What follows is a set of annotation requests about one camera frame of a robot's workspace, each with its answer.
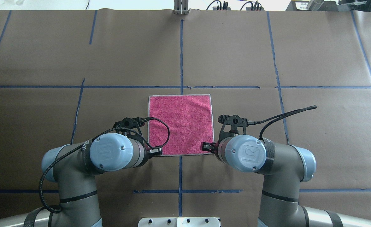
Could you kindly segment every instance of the black band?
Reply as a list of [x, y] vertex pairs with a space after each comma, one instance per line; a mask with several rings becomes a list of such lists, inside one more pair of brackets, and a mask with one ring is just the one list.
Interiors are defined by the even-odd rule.
[[84, 195], [79, 195], [79, 196], [75, 196], [75, 197], [71, 197], [71, 198], [67, 198], [67, 199], [61, 199], [60, 203], [73, 202], [73, 201], [81, 200], [81, 199], [84, 199], [84, 198], [87, 198], [87, 197], [90, 197], [90, 196], [96, 195], [96, 194], [97, 194], [97, 190], [92, 191], [92, 192], [87, 193], [87, 194], [84, 194]]
[[51, 227], [52, 226], [52, 216], [53, 216], [53, 212], [50, 213], [50, 216], [48, 217], [48, 227]]
[[275, 144], [267, 139], [267, 138], [262, 138], [265, 146], [265, 150], [267, 152], [267, 156], [265, 157], [265, 163], [261, 167], [260, 171], [258, 171], [259, 174], [269, 174], [272, 169], [272, 164], [274, 163], [275, 160]]
[[304, 206], [300, 206], [303, 210], [303, 213], [305, 214], [305, 222], [306, 222], [306, 226], [305, 227], [309, 227], [309, 215], [308, 215], [308, 211], [306, 210], [306, 208]]
[[329, 210], [324, 210], [328, 213], [331, 219], [331, 223], [333, 223], [333, 227], [343, 227], [343, 222], [341, 221], [340, 216], [337, 213]]
[[278, 199], [278, 200], [284, 200], [284, 201], [287, 201], [287, 202], [298, 202], [298, 199], [289, 198], [289, 197], [283, 197], [283, 196], [280, 196], [280, 195], [275, 195], [275, 194], [266, 192], [264, 190], [262, 191], [262, 194], [263, 195], [266, 195], [268, 197], [272, 197], [272, 198]]
[[40, 207], [28, 213], [24, 220], [23, 227], [34, 227], [35, 219], [37, 218], [38, 213], [43, 209], [44, 207]]

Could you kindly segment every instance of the pink towel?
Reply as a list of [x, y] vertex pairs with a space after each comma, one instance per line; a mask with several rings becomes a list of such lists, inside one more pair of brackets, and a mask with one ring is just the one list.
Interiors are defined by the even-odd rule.
[[[149, 116], [159, 118], [170, 128], [170, 140], [163, 147], [164, 156], [202, 155], [201, 142], [212, 143], [213, 121], [210, 95], [149, 96]], [[149, 122], [149, 143], [161, 145], [167, 129], [158, 121]]]

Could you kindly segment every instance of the black cable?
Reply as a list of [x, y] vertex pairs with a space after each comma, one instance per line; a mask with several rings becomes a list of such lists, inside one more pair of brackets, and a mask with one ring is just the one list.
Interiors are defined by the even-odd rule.
[[62, 159], [66, 158], [68, 155], [72, 154], [73, 152], [79, 150], [80, 148], [82, 147], [82, 145], [79, 145], [77, 146], [75, 149], [73, 149], [72, 151], [69, 151], [68, 153], [62, 155], [60, 158], [58, 158], [57, 160], [55, 160], [43, 173], [43, 175], [41, 176], [41, 179], [40, 179], [40, 184], [38, 186], [38, 189], [39, 189], [39, 194], [40, 194], [40, 200], [41, 200], [41, 203], [43, 204], [43, 206], [48, 210], [50, 211], [51, 213], [54, 213], [54, 214], [57, 214], [57, 213], [60, 213], [62, 211], [61, 207], [59, 207], [58, 209], [53, 209], [52, 207], [50, 207], [46, 201], [45, 201], [45, 198], [44, 198], [44, 195], [43, 195], [43, 183], [44, 183], [44, 179], [45, 179], [45, 176], [47, 175], [47, 173], [50, 171], [50, 169], [52, 169], [52, 167], [54, 167], [54, 165], [56, 165], [59, 161], [61, 161]]
[[311, 110], [311, 109], [316, 109], [316, 108], [317, 108], [317, 106], [313, 105], [313, 106], [309, 106], [309, 107], [307, 107], [307, 108], [303, 108], [303, 109], [296, 109], [296, 110], [293, 110], [293, 111], [290, 111], [290, 112], [286, 112], [286, 113], [283, 113], [283, 114], [280, 114], [280, 115], [277, 115], [277, 116], [275, 116], [275, 117], [268, 118], [268, 119], [262, 121], [262, 122], [265, 122], [265, 121], [268, 121], [268, 120], [270, 120], [270, 119], [274, 119], [274, 118], [278, 117], [278, 118], [276, 118], [276, 119], [270, 121], [268, 124], [266, 124], [266, 125], [262, 128], [262, 130], [261, 130], [261, 132], [260, 132], [260, 139], [262, 139], [262, 134], [264, 133], [265, 129], [268, 128], [268, 127], [269, 127], [271, 124], [273, 124], [274, 122], [277, 122], [277, 121], [279, 121], [279, 120], [282, 120], [282, 119], [287, 118], [287, 117], [289, 117], [289, 116], [292, 116], [292, 115], [294, 115], [294, 114], [298, 114], [298, 113], [300, 113], [300, 112], [307, 111], [307, 110]]
[[[136, 132], [132, 129], [129, 129], [129, 128], [124, 128], [124, 127], [115, 127], [115, 128], [111, 128], [109, 130], [106, 130], [102, 133], [100, 133], [99, 135], [95, 136], [94, 138], [92, 138], [92, 142], [95, 141], [98, 137], [100, 137], [101, 135], [104, 135], [106, 133], [109, 133], [111, 131], [114, 131], [114, 130], [117, 130], [117, 129], [125, 129], [127, 131], [130, 131], [130, 132], [133, 132], [139, 136], [141, 136], [142, 140], [145, 141], [145, 143], [152, 149], [159, 149], [159, 148], [162, 148], [164, 147], [169, 139], [170, 139], [170, 129], [168, 127], [168, 125], [166, 123], [164, 123], [162, 120], [158, 119], [158, 118], [146, 118], [147, 121], [151, 121], [151, 120], [156, 120], [156, 121], [159, 121], [161, 122], [166, 128], [167, 128], [167, 139], [166, 141], [164, 142], [164, 144], [160, 145], [160, 146], [157, 146], [157, 147], [153, 147], [149, 144], [149, 142], [139, 133], [139, 132]], [[47, 175], [47, 173], [58, 163], [60, 162], [62, 159], [68, 157], [70, 154], [73, 154], [75, 151], [79, 150], [80, 148], [82, 147], [82, 144], [77, 146], [76, 148], [74, 148], [73, 150], [69, 151], [68, 153], [62, 155], [61, 157], [59, 157], [57, 160], [55, 160], [43, 173], [43, 175], [41, 176], [40, 178], [40, 183], [38, 185], [38, 190], [39, 190], [39, 195], [40, 195], [40, 200], [41, 200], [41, 203], [43, 204], [43, 206], [48, 210], [50, 211], [51, 213], [54, 213], [54, 214], [57, 214], [57, 213], [60, 213], [62, 211], [62, 209], [60, 207], [58, 207], [58, 209], [54, 209], [52, 207], [50, 207], [50, 205], [48, 205], [45, 201], [45, 198], [44, 198], [44, 194], [43, 194], [43, 183], [44, 183], [44, 179], [45, 179], [45, 176]]]
[[244, 7], [246, 4], [248, 4], [248, 3], [251, 3], [251, 7], [253, 8], [253, 3], [254, 3], [254, 2], [250, 2], [250, 1], [248, 1], [247, 3], [243, 4], [243, 6], [240, 8], [239, 11], [242, 11], [243, 7]]
[[256, 7], [258, 6], [258, 2], [254, 3], [254, 6], [250, 8], [250, 10], [256, 10]]
[[216, 8], [216, 10], [219, 10], [220, 7], [222, 8], [222, 3], [221, 3], [219, 0], [214, 0], [214, 1], [212, 1], [212, 2], [210, 3], [210, 5], [207, 7], [206, 10], [208, 10], [209, 7], [210, 7], [214, 2], [217, 2], [217, 4], [218, 4], [218, 7]]

